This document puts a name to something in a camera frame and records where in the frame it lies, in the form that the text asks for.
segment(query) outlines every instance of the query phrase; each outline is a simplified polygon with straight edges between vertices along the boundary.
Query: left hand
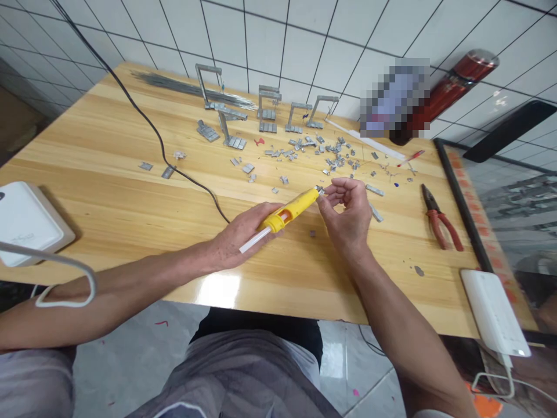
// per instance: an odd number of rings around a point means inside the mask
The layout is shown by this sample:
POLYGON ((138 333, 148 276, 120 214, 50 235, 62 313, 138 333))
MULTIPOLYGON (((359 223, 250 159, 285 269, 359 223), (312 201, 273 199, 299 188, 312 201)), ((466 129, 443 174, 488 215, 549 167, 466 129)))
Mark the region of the left hand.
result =
POLYGON ((283 206, 282 203, 264 202, 236 216, 221 233, 207 243, 206 251, 208 258, 213 263, 212 269, 220 271, 238 267, 257 253, 267 242, 281 236, 283 230, 276 234, 267 234, 244 254, 240 252, 240 247, 258 232, 257 228, 261 222, 281 206, 283 206))

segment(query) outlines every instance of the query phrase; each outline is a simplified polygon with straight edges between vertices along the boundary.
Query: pliers handle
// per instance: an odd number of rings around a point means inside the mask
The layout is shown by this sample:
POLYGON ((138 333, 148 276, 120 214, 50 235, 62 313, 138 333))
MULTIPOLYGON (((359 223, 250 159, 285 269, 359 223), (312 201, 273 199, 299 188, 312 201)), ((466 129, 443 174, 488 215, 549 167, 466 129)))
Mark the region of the pliers handle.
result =
POLYGON ((464 247, 462 246, 462 242, 460 241, 460 237, 457 234, 456 229, 454 229, 453 224, 447 219, 444 213, 439 213, 435 209, 428 210, 427 215, 429 217, 429 222, 431 223, 433 234, 435 238, 437 238, 437 242, 442 250, 448 250, 449 245, 445 241, 445 237, 441 232, 441 228, 439 226, 439 220, 447 227, 449 233, 451 234, 451 238, 453 239, 454 247, 457 251, 464 251, 464 247))

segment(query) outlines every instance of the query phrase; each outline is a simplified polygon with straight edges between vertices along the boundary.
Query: white device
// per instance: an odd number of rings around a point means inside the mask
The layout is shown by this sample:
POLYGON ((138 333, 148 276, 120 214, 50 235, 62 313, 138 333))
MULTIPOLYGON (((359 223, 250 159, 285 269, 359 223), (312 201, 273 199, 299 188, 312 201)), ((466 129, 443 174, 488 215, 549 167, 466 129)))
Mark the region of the white device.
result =
POLYGON ((485 345, 505 355, 531 356, 499 277, 477 270, 461 270, 460 275, 485 345))
MULTIPOLYGON (((0 187, 0 242, 53 254, 75 239, 56 209, 40 189, 13 182, 0 187)), ((0 251, 8 267, 29 266, 42 258, 0 251)))

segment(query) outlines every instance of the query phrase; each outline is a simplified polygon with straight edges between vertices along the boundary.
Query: white tile wall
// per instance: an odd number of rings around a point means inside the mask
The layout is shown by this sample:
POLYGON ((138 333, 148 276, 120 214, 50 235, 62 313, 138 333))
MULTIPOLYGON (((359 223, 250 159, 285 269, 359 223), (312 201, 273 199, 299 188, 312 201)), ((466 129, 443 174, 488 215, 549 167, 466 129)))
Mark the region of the white tile wall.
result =
MULTIPOLYGON (((274 85, 285 102, 339 96, 333 113, 354 120, 362 91, 397 57, 429 58, 435 84, 472 48, 499 54, 500 67, 429 138, 472 146, 526 101, 557 105, 555 0, 59 1, 112 67, 128 60, 196 78, 196 63, 217 65, 226 88, 274 85)), ((0 0, 3 87, 55 117, 106 75, 50 2, 0 0)), ((556 152, 553 116, 500 154, 553 167, 556 152)))

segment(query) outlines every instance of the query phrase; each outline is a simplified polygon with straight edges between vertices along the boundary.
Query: bundle of metal rods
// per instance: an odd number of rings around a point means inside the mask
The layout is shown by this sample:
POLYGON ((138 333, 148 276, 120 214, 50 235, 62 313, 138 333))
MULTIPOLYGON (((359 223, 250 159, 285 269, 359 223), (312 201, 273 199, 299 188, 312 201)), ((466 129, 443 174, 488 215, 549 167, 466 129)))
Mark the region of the bundle of metal rods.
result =
MULTIPOLYGON (((132 75, 140 80, 143 80, 145 83, 155 87, 162 87, 165 89, 174 90, 181 93, 203 97, 203 94, 201 94, 201 87, 198 85, 188 84, 155 73, 140 73, 134 71, 132 75)), ((227 106, 228 105, 237 106, 246 110, 257 109, 257 106, 255 105, 254 102, 242 96, 232 95, 224 92, 218 92, 211 89, 205 89, 205 93, 207 94, 207 99, 212 100, 214 102, 224 103, 227 106)))

